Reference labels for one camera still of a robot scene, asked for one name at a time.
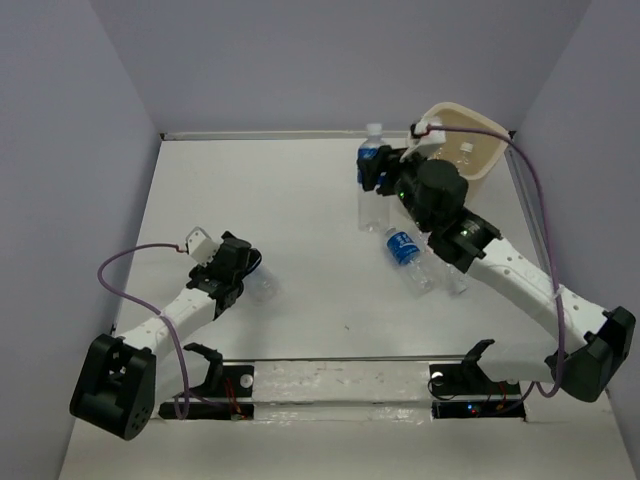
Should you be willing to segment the blue label bottle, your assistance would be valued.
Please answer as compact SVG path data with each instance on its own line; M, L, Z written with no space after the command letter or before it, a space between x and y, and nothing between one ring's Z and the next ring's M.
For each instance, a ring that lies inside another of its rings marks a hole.
M263 265L244 278L245 292L254 303L267 303L279 292L276 277Z
M403 281L415 296L422 296L434 289L435 279L414 239L404 230L395 227L384 233L385 249Z
M357 151L358 160L371 160L378 149L385 144L381 123L366 125L367 137ZM389 225L390 206L386 197L374 190L366 192L362 188L362 175L357 172L358 190L358 228L364 232L380 232Z

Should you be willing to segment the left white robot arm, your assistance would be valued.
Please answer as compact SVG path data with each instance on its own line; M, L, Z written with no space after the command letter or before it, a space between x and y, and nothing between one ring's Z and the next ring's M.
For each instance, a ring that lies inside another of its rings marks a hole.
M115 254L97 271L102 287L151 312L151 317L120 336L101 334L89 345L69 404L70 414L129 441L152 417L157 403L173 399L178 419L187 418L193 399L223 387L230 415L243 418L233 384L224 375L222 355L182 339L217 320L244 292L244 280L262 262L260 251L231 232L214 241L194 228L182 245L169 249L195 263L178 296L158 308L110 285L104 271L120 259Z

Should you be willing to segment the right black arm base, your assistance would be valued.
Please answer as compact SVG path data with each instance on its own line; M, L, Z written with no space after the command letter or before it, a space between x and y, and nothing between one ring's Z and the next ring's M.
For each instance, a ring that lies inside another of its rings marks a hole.
M427 388L436 420L526 418L520 386L493 382L475 367L465 370L461 363L432 364Z

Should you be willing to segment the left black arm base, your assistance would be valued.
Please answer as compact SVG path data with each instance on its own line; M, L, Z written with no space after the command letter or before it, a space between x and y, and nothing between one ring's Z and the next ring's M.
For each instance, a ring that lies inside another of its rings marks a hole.
M219 379L208 382L207 363L189 370L191 398L186 420L252 420L255 366L225 362ZM183 378L179 368L166 368L157 377L152 417L179 420L184 407Z

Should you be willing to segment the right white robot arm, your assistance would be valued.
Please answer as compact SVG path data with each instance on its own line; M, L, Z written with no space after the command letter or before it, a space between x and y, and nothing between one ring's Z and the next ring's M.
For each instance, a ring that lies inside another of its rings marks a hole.
M460 366L462 384L482 392L493 383L558 383L571 397L592 403L627 359L636 319L559 285L521 255L490 222L464 203L468 182L446 160L407 155L388 145L357 161L361 188L396 197L433 253L485 284L535 321L553 345L504 345L482 339Z

